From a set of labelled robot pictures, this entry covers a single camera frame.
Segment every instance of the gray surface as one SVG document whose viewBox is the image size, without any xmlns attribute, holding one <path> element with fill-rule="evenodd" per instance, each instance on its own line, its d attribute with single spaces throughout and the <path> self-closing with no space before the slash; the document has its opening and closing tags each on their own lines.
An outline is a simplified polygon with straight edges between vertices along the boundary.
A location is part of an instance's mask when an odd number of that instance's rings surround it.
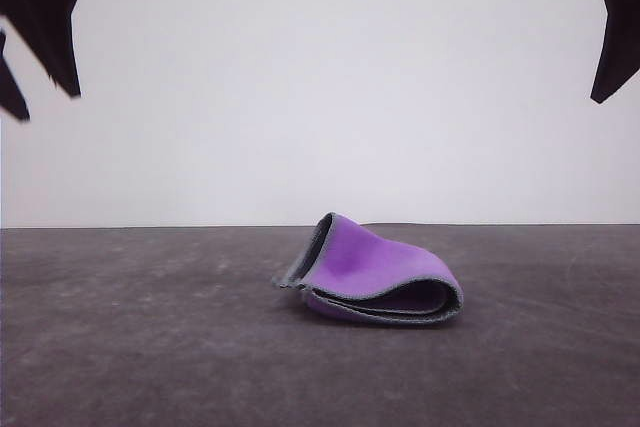
<svg viewBox="0 0 640 427">
<path fill-rule="evenodd" d="M 640 226 L 375 226 L 465 290 L 420 329 L 271 287 L 311 230 L 4 232 L 3 425 L 640 425 Z"/>
</svg>

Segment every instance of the purple cloth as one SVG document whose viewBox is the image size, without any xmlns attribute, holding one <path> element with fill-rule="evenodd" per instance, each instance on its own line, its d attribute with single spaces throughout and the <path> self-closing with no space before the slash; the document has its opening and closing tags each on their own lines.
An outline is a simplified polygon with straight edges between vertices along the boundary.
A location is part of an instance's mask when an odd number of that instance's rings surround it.
<svg viewBox="0 0 640 427">
<path fill-rule="evenodd" d="M 302 290 L 313 310 L 335 318 L 430 324 L 462 308 L 462 289 L 431 252 L 383 239 L 341 215 L 327 214 L 279 284 Z"/>
</svg>

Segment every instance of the white backdrop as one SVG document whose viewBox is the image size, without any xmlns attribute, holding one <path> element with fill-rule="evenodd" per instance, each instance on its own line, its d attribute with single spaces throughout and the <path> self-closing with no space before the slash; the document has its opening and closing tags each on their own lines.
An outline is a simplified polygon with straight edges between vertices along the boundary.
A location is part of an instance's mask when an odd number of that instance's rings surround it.
<svg viewBox="0 0 640 427">
<path fill-rule="evenodd" d="M 640 222 L 602 0 L 79 0 L 83 97 L 8 26 L 5 227 Z"/>
</svg>

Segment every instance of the cloth fold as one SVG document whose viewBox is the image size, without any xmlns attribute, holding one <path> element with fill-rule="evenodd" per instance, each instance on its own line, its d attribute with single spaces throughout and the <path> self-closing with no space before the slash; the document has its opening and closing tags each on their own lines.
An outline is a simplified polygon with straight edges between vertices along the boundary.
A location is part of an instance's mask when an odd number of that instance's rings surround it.
<svg viewBox="0 0 640 427">
<path fill-rule="evenodd" d="M 278 285 L 300 289 L 309 308 L 350 321 L 431 324 L 463 304 L 460 285 L 436 255 L 333 212 Z"/>
</svg>

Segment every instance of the concrete floor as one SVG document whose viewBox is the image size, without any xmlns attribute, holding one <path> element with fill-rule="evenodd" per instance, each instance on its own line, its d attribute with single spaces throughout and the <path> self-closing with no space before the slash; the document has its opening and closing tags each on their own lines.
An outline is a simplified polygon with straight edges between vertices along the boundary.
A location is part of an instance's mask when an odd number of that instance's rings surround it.
<svg viewBox="0 0 640 427">
<path fill-rule="evenodd" d="M 640 425 L 640 226 L 376 225 L 465 290 L 435 328 L 270 285 L 304 228 L 3 232 L 2 425 Z"/>
</svg>

